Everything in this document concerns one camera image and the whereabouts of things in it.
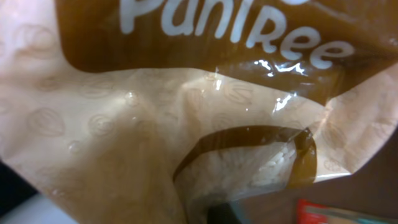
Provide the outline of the orange spaghetti packet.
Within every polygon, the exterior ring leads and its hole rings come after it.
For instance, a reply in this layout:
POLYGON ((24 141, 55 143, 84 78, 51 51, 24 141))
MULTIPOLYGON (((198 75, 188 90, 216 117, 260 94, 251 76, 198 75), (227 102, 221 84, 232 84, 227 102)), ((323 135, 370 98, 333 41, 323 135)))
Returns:
POLYGON ((297 202, 298 224, 397 224, 397 219, 383 218, 300 199, 297 202))

